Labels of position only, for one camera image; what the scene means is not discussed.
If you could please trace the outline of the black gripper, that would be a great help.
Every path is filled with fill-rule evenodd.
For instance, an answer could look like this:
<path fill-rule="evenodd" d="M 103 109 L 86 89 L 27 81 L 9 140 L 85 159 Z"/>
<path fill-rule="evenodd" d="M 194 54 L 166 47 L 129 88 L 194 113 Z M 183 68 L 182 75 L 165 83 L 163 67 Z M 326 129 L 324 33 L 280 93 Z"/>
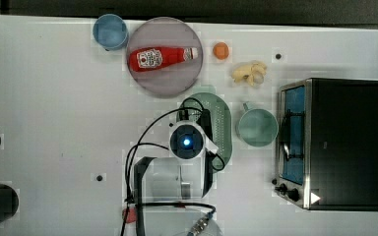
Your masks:
<path fill-rule="evenodd" d="M 206 136 L 211 140 L 213 138 L 213 131 L 212 131 L 211 112 L 208 109 L 205 109 L 201 112 L 201 116 L 199 118 L 199 125 L 203 129 Z"/>

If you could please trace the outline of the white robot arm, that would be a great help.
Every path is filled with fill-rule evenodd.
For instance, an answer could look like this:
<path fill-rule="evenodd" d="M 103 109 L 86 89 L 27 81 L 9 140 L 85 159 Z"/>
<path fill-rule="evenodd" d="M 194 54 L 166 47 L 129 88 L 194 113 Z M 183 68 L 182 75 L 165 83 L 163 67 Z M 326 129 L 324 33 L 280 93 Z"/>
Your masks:
<path fill-rule="evenodd" d="M 188 227 L 171 219 L 164 227 L 148 222 L 144 212 L 147 207 L 197 207 L 211 189 L 214 174 L 225 167 L 224 162 L 214 164 L 219 148 L 213 141 L 211 113 L 207 109 L 198 120 L 180 120 L 170 128 L 168 151 L 168 157 L 144 157 L 134 166 L 137 236 L 171 236 L 174 232 L 199 236 L 216 212 L 211 207 Z"/>

